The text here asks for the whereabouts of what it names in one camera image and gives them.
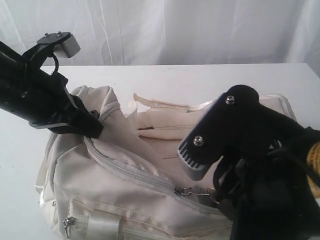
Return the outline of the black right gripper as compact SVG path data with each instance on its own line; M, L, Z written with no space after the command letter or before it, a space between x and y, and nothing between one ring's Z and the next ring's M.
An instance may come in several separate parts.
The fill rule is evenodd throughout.
M254 162L220 161L214 199L232 240L308 240L320 235L320 142L294 140Z

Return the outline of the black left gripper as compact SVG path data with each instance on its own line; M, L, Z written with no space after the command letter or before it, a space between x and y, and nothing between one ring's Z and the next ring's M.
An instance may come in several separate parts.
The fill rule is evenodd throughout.
M14 69L14 115L36 129L98 138L104 129L99 113L89 112L78 96L68 92L67 83L59 72L48 74L18 64Z

